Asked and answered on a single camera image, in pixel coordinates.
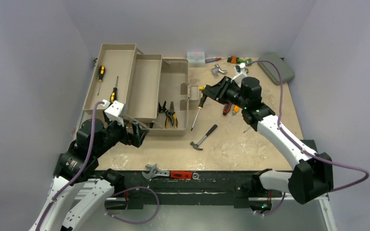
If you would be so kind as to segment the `red black utility knife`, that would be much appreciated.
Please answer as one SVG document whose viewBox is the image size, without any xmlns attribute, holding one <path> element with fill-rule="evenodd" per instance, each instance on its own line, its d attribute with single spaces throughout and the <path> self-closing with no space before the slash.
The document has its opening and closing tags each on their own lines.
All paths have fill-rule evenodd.
<svg viewBox="0 0 370 231">
<path fill-rule="evenodd" d="M 223 108 L 223 115 L 224 116 L 226 116 L 230 112 L 231 107 L 232 107 L 231 103 L 227 103 L 227 104 L 224 105 L 224 108 Z"/>
</svg>

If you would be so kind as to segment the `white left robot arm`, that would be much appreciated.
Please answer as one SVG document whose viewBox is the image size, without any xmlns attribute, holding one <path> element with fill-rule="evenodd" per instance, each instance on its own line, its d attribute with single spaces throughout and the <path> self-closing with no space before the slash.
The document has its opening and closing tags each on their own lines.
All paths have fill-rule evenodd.
<svg viewBox="0 0 370 231">
<path fill-rule="evenodd" d="M 115 170 L 108 169 L 82 200 L 72 205 L 84 184 L 93 176 L 99 166 L 98 159 L 117 143 L 140 147 L 149 130 L 138 123 L 133 124 L 133 132 L 127 131 L 117 121 L 107 126 L 100 119 L 84 121 L 77 131 L 68 150 L 60 154 L 49 195 L 32 231 L 76 231 L 78 225 L 94 211 L 94 207 L 105 199 L 122 195 L 125 190 L 125 177 Z"/>
</svg>

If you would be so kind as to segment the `orange utility knife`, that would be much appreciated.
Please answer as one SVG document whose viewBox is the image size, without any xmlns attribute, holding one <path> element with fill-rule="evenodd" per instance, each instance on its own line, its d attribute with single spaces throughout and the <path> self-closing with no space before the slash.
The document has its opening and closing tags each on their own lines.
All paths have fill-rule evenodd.
<svg viewBox="0 0 370 231">
<path fill-rule="evenodd" d="M 235 116 L 238 112 L 239 112 L 239 107 L 235 105 L 232 111 L 232 115 Z"/>
</svg>

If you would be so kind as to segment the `small black hammer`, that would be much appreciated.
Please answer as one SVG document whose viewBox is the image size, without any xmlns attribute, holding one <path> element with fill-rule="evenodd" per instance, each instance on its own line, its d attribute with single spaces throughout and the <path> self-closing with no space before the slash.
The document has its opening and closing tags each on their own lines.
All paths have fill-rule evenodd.
<svg viewBox="0 0 370 231">
<path fill-rule="evenodd" d="M 196 150 L 198 150 L 198 151 L 202 151 L 203 150 L 203 148 L 201 148 L 200 147 L 200 145 L 206 140 L 206 138 L 209 136 L 209 135 L 211 135 L 216 129 L 217 129 L 217 127 L 218 127 L 218 125 L 217 124 L 214 124 L 210 129 L 209 129 L 209 131 L 200 139 L 200 141 L 199 142 L 197 142 L 197 143 L 194 143 L 193 141 L 192 142 L 190 142 L 190 145 L 194 148 L 194 149 L 196 149 Z"/>
</svg>

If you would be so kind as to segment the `beige translucent plastic toolbox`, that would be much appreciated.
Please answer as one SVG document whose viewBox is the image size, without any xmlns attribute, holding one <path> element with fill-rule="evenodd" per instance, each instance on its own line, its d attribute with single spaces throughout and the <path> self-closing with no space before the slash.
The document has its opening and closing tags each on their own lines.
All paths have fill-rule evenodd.
<svg viewBox="0 0 370 231">
<path fill-rule="evenodd" d="M 106 72 L 99 95 L 98 70 L 104 65 Z M 188 127 L 190 103 L 200 96 L 198 85 L 189 80 L 189 66 L 185 58 L 164 57 L 162 54 L 146 54 L 136 44 L 101 45 L 94 61 L 90 86 L 83 104 L 83 111 L 92 114 L 94 104 L 109 100 L 118 81 L 117 100 L 127 105 L 126 120 L 137 120 L 148 126 L 150 135 L 183 136 Z M 178 120 L 178 128 L 165 128 L 166 114 L 159 114 L 158 103 L 171 101 Z M 157 122 L 153 128 L 151 122 Z"/>
</svg>

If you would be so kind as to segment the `red blue small screwdriver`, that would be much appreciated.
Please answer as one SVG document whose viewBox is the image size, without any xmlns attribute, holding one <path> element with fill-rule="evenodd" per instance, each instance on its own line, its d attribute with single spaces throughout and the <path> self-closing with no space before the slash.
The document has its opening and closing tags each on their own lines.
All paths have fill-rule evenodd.
<svg viewBox="0 0 370 231">
<path fill-rule="evenodd" d="M 219 60 L 223 60 L 223 59 L 228 59 L 228 57 L 215 57 L 215 58 L 209 58 L 209 59 L 205 59 L 205 63 L 208 64 L 208 63 L 213 63 L 213 62 L 217 62 Z"/>
</svg>

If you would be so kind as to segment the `clear small parts box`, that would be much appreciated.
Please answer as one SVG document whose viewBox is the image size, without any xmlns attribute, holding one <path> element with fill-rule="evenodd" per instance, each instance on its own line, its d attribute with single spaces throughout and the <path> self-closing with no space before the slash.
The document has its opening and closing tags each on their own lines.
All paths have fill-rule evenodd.
<svg viewBox="0 0 370 231">
<path fill-rule="evenodd" d="M 205 66 L 205 52 L 192 51 L 187 52 L 186 59 L 189 67 L 204 67 Z"/>
</svg>

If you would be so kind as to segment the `yellow black pliers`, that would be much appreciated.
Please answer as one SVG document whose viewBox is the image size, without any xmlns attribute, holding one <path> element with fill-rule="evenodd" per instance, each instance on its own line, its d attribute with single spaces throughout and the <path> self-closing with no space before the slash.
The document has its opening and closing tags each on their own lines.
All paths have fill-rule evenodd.
<svg viewBox="0 0 370 231">
<path fill-rule="evenodd" d="M 171 101 L 169 109 L 165 111 L 166 121 L 165 128 L 169 128 L 169 123 L 173 128 L 178 128 L 178 120 L 174 110 L 174 103 Z"/>
</svg>

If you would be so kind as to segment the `red handled adjustable wrench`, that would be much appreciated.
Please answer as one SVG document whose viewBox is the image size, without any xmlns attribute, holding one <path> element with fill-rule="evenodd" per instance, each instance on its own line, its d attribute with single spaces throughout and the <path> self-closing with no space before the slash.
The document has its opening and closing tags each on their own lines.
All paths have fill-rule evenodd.
<svg viewBox="0 0 370 231">
<path fill-rule="evenodd" d="M 150 180 L 156 177 L 169 177 L 172 179 L 180 179 L 180 180 L 198 180 L 199 174 L 197 172 L 191 171 L 176 171 L 176 170 L 161 170 L 158 168 L 157 164 L 150 165 L 147 164 L 146 169 L 147 172 L 142 172 L 142 175 L 145 179 Z"/>
</svg>

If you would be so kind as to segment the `black long screwdriver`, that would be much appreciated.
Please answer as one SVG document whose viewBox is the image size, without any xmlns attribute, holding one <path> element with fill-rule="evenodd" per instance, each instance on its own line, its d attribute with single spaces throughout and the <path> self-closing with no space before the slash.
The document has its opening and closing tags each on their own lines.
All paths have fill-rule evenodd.
<svg viewBox="0 0 370 231">
<path fill-rule="evenodd" d="M 195 127 L 195 123 L 196 123 L 196 121 L 198 119 L 199 113 L 200 113 L 201 109 L 203 108 L 203 105 L 204 105 L 206 99 L 207 99 L 207 96 L 205 94 L 202 94 L 202 97 L 201 97 L 200 102 L 198 104 L 197 114 L 196 114 L 195 119 L 193 121 L 193 124 L 191 126 L 191 131 L 193 131 L 193 129 Z"/>
</svg>

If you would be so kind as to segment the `silver metal socket fitting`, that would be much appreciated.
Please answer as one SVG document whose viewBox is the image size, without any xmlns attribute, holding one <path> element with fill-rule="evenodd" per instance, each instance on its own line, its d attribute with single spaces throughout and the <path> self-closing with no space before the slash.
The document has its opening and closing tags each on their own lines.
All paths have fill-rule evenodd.
<svg viewBox="0 0 370 231">
<path fill-rule="evenodd" d="M 219 76 L 219 74 L 226 75 L 227 71 L 223 70 L 218 64 L 215 64 L 214 68 L 211 69 L 211 73 L 214 76 Z"/>
</svg>

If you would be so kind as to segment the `black yellow short screwdriver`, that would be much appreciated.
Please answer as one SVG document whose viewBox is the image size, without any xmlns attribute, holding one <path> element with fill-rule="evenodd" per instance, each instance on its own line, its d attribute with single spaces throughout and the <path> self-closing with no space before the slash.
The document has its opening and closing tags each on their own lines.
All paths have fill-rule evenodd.
<svg viewBox="0 0 370 231">
<path fill-rule="evenodd" d="M 117 97 L 118 97 L 118 81 L 119 81 L 119 76 L 117 76 L 116 78 L 116 83 L 115 83 L 115 86 L 112 90 L 112 93 L 110 95 L 110 102 L 113 103 L 114 101 L 117 100 Z"/>
</svg>

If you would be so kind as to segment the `grey plastic case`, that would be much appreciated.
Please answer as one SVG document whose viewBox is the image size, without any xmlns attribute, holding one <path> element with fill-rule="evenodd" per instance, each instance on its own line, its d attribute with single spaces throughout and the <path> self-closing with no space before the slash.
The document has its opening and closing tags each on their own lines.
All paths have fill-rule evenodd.
<svg viewBox="0 0 370 231">
<path fill-rule="evenodd" d="M 268 52 L 259 57 L 258 66 L 263 70 L 267 77 L 275 84 L 288 83 L 295 77 L 294 71 L 284 62 L 284 60 L 275 52 Z"/>
</svg>

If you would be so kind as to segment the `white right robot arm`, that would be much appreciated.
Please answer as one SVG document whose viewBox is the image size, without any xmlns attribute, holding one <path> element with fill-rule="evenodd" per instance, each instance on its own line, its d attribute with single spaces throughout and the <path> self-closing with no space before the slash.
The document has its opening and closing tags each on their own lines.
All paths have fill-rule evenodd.
<svg viewBox="0 0 370 231">
<path fill-rule="evenodd" d="M 269 190 L 289 193 L 296 202 L 307 202 L 333 189 L 332 159 L 327 153 L 318 154 L 295 137 L 280 121 L 279 116 L 262 101 L 260 81 L 245 77 L 238 85 L 224 77 L 202 90 L 199 103 L 207 98 L 220 104 L 231 103 L 241 109 L 246 124 L 267 138 L 288 161 L 291 172 L 265 169 L 252 177 L 251 189 L 262 196 Z"/>
</svg>

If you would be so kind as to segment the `black yellow stubby screwdriver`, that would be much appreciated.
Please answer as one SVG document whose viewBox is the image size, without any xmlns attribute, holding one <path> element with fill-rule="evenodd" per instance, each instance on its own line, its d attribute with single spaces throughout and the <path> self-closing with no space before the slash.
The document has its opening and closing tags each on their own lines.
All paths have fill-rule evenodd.
<svg viewBox="0 0 370 231">
<path fill-rule="evenodd" d="M 106 68 L 104 65 L 101 65 L 99 67 L 99 70 L 98 70 L 98 82 L 99 82 L 99 86 L 98 86 L 98 92 L 97 92 L 97 96 L 99 95 L 100 93 L 100 90 L 101 90 L 101 85 L 103 83 L 103 79 L 104 79 L 104 75 L 105 75 L 105 72 L 106 72 Z"/>
</svg>

